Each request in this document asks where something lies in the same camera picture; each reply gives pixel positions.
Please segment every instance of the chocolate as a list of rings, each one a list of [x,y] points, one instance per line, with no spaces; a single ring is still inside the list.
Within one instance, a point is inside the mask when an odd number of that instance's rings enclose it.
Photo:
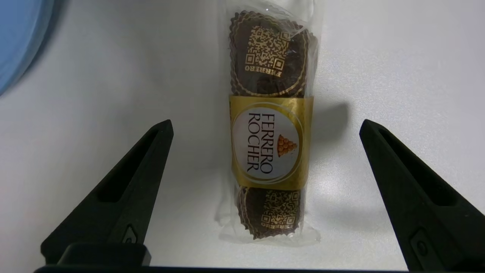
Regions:
[[[308,30],[289,20],[236,13],[230,27],[232,92],[241,96],[303,97]]]
[[[309,41],[295,22],[243,11],[230,26],[231,87],[236,96],[305,96]],[[254,239],[295,232],[304,210],[302,190],[239,186],[241,224]]]

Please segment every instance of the gold label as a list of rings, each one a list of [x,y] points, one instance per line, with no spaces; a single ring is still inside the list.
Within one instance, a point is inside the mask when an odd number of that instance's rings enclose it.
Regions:
[[[297,190],[308,177],[313,98],[229,98],[232,171],[241,186]]]

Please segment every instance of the ferrero rocher logo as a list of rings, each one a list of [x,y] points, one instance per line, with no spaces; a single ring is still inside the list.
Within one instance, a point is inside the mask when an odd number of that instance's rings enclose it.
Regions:
[[[290,141],[287,138],[284,138],[282,135],[278,137],[278,157],[281,157],[284,154],[287,154],[298,147],[296,143]]]

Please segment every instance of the ferrero rocher package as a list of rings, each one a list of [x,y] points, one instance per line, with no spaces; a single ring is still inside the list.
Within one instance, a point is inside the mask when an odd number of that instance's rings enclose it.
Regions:
[[[228,0],[221,20],[234,186],[223,232],[240,242],[301,245],[320,238],[303,218],[321,6],[296,0],[289,7],[295,5],[293,13],[274,2]]]

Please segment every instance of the white oval label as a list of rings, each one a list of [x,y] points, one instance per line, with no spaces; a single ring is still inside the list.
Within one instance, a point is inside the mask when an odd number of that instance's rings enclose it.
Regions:
[[[278,183],[298,163],[301,149],[298,131],[277,110],[254,107],[243,111],[233,123],[232,135],[238,165],[254,183]]]

